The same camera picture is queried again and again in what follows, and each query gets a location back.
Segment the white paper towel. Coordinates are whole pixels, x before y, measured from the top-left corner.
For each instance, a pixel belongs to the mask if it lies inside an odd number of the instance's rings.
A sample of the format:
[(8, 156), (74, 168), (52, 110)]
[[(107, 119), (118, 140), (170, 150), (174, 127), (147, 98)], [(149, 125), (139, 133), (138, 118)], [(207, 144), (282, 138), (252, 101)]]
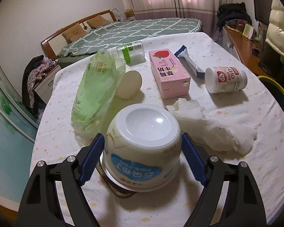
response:
[(257, 130), (242, 124), (223, 124), (205, 115), (197, 100), (179, 98), (166, 109), (177, 119), (180, 129), (194, 142), (207, 145), (214, 151), (231, 151), (247, 155), (257, 139)]

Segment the white pudding cup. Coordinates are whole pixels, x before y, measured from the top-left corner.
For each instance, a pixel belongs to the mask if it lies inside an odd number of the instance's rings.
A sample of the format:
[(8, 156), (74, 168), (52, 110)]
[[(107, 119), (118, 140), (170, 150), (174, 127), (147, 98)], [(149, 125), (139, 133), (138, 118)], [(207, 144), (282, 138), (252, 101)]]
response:
[(119, 198), (155, 191), (176, 176), (180, 143), (179, 123), (169, 111), (150, 104), (129, 105), (109, 124), (97, 170)]

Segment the white pill bottle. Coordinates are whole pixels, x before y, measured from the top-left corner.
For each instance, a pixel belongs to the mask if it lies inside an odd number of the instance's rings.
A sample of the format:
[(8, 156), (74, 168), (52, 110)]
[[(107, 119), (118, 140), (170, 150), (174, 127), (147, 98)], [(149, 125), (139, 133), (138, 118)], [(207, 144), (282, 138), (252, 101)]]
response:
[(245, 71), (235, 67), (210, 67), (205, 71), (206, 89), (211, 94), (241, 91), (247, 83)]

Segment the pink strawberry milk carton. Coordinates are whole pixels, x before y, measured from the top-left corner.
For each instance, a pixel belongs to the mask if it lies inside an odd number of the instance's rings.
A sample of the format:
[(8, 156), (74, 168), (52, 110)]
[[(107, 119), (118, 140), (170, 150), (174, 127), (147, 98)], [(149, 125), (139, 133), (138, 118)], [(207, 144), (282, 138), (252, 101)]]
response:
[(149, 59), (162, 99), (189, 93), (191, 77), (169, 49), (149, 51)]

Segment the green plastic bag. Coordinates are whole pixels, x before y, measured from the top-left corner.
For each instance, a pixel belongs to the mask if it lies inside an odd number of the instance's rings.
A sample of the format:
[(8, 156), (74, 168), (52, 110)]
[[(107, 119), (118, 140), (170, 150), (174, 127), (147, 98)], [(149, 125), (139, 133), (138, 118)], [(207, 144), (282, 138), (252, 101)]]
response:
[(125, 71), (126, 62), (108, 50), (99, 50), (90, 58), (71, 113), (77, 134), (93, 137), (100, 132)]

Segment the white paper cup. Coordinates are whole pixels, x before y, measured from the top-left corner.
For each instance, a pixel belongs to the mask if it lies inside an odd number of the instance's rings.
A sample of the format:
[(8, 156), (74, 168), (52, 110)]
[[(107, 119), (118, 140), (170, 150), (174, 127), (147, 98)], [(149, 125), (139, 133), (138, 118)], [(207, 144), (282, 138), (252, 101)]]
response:
[(118, 88), (116, 89), (115, 95), (124, 100), (129, 100), (140, 91), (141, 86), (141, 74), (126, 65), (126, 71), (118, 85)]

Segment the clear green label jar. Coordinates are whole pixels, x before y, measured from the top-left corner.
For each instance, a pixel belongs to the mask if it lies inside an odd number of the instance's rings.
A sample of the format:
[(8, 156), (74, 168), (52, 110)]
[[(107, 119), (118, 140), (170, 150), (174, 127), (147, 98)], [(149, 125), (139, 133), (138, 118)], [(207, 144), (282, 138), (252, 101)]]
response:
[(145, 51), (141, 41), (127, 43), (116, 48), (119, 58), (127, 64), (140, 64), (145, 61)]

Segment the yellow rimmed trash bin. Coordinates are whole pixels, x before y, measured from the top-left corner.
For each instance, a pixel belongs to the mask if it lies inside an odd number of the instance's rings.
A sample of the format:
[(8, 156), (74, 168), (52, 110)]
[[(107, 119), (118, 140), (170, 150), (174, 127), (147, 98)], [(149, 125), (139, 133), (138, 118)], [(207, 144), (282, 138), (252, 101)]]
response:
[(259, 75), (257, 78), (276, 99), (284, 112), (284, 88), (270, 77)]

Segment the sliding wardrobe door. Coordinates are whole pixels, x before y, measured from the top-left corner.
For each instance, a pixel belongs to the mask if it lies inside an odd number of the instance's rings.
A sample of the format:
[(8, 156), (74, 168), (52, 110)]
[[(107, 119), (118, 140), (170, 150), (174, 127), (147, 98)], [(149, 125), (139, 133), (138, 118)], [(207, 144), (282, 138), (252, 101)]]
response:
[(36, 119), (0, 67), (0, 205), (17, 210), (30, 175)]

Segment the white dotted table cloth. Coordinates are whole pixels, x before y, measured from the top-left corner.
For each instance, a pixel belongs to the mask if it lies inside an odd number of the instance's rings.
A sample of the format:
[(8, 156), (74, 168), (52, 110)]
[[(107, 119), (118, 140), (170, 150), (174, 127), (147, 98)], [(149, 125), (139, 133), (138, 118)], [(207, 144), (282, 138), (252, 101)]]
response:
[[(143, 46), (147, 52), (175, 52), (186, 46), (192, 60), (202, 69), (227, 66), (247, 70), (205, 33), (148, 38)], [(78, 137), (71, 126), (74, 98), (88, 62), (88, 58), (82, 59), (56, 74), (53, 94), (37, 131), (31, 167), (41, 160), (48, 164), (61, 162), (90, 143), (89, 139)], [(257, 130), (249, 154), (220, 152), (218, 157), (227, 163), (248, 163), (262, 195), (267, 222), (272, 224), (284, 212), (284, 112), (259, 79), (251, 71), (246, 74), (248, 85), (243, 91), (214, 95), (208, 93), (202, 80), (191, 79), (189, 98), (200, 104), (209, 119)], [(118, 198), (97, 172), (82, 189), (101, 226), (183, 226), (196, 206), (202, 185), (182, 158), (175, 178), (153, 192)]]

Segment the wooden desk cabinet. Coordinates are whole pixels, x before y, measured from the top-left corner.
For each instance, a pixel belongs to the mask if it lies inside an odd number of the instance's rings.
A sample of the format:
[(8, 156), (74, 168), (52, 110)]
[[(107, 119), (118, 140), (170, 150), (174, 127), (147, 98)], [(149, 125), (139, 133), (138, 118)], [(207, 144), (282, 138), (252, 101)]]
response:
[(268, 74), (259, 67), (259, 58), (252, 54), (252, 49), (255, 48), (254, 42), (245, 38), (241, 33), (230, 30), (228, 27), (224, 26), (222, 29), (222, 47), (256, 76), (268, 76)]

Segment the cream puffer jacket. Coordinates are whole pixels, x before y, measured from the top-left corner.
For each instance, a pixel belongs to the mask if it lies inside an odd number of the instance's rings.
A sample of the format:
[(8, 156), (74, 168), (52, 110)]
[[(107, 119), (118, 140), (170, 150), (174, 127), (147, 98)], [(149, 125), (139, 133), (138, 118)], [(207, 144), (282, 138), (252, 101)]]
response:
[(265, 42), (284, 59), (284, 6), (272, 0)]

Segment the books on desk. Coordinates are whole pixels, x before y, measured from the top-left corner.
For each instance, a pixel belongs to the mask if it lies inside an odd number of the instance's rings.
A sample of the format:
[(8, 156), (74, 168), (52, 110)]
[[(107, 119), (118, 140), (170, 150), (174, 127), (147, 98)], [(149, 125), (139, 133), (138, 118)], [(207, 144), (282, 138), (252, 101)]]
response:
[(254, 27), (250, 24), (245, 24), (244, 31), (242, 35), (248, 40), (253, 40), (254, 37)]

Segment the dark clothes pile on desk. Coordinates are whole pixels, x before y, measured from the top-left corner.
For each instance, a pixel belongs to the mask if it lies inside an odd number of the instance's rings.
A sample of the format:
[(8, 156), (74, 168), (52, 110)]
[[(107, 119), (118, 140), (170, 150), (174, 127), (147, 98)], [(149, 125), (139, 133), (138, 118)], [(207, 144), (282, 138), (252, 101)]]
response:
[(220, 5), (217, 11), (218, 22), (216, 24), (219, 31), (222, 31), (223, 26), (226, 22), (233, 19), (241, 19), (247, 21), (252, 25), (252, 20), (246, 10), (246, 5), (244, 2), (241, 3), (230, 3)]

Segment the brown right pillow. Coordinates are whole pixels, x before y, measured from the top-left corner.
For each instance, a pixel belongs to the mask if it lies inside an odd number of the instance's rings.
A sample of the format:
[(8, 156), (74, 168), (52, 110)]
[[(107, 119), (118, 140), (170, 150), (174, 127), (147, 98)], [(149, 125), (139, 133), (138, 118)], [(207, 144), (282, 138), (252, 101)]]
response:
[(98, 15), (96, 17), (91, 18), (90, 20), (87, 21), (87, 24), (92, 28), (92, 29), (97, 29), (99, 27), (105, 26), (109, 24), (110, 21), (102, 17), (101, 15)]

